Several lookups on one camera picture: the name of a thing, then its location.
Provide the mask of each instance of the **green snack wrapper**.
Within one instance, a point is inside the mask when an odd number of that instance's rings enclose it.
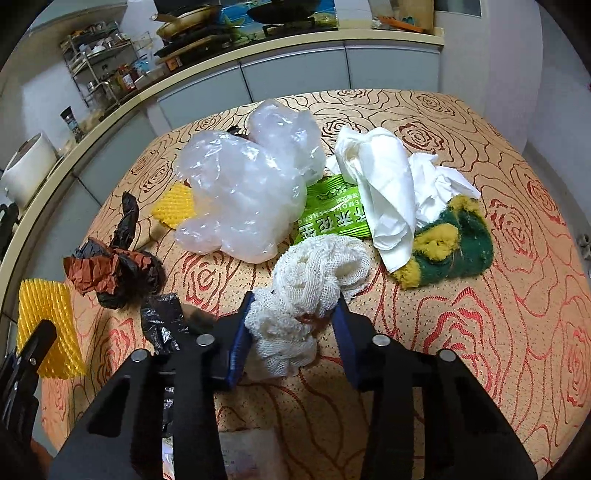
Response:
[[[329,233],[371,236],[357,185],[345,182],[342,175],[334,175],[314,183],[307,191],[306,208],[298,220],[300,232],[294,244]]]

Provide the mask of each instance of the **white cabinet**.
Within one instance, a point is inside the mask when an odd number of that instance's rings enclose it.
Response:
[[[89,163],[74,168],[74,175],[102,204],[154,138],[150,121],[138,112],[119,127]]]
[[[191,79],[158,98],[158,104],[172,128],[251,102],[237,64]]]
[[[351,88],[439,91],[439,48],[346,44]]]
[[[84,243],[86,232],[99,209],[96,200],[74,179],[38,236],[25,278],[64,281],[66,274],[62,259]]]
[[[241,62],[252,100],[350,88],[342,43],[323,43]]]

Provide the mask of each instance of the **table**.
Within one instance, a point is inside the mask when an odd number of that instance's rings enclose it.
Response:
[[[564,219],[525,160],[489,123],[458,99],[408,90],[343,90],[280,99],[309,108],[332,153],[340,127],[384,127],[409,152],[436,153],[482,192],[481,207],[495,247],[492,267],[478,278],[402,291],[374,252],[371,286],[350,308],[406,347],[435,353],[452,348],[508,419],[542,477],[568,447],[591,405],[591,295]],[[102,206],[89,235],[109,241],[121,217],[121,196],[140,205],[136,244],[149,243],[168,275],[164,291],[215,315],[235,310],[244,292],[270,283],[274,261],[251,265],[226,254],[182,251],[151,216],[175,181],[172,165],[192,134],[244,126],[256,105],[241,106],[155,139]],[[288,248],[291,239],[283,242]],[[94,294],[70,285],[76,328],[88,373],[44,380],[43,425],[60,447],[76,419],[122,361],[149,347],[138,305],[112,311]],[[332,328],[319,334],[317,361],[296,377],[252,382],[216,399],[220,429],[275,427],[293,479],[358,478],[371,396],[346,382]],[[421,417],[416,415],[420,432]],[[420,434],[417,469],[423,455]]]

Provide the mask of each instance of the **cutting board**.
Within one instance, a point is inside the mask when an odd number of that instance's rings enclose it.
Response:
[[[400,20],[413,17],[417,27],[424,28],[427,32],[433,30],[434,0],[398,0],[397,3]]]

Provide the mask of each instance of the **white mesh cloth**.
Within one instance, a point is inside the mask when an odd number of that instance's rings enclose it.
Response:
[[[324,317],[341,292],[349,301],[365,288],[370,267],[363,242],[349,236],[320,235],[290,247],[273,269],[271,286],[254,290],[244,322],[254,342],[248,376],[290,377],[313,361],[314,326],[298,319]]]

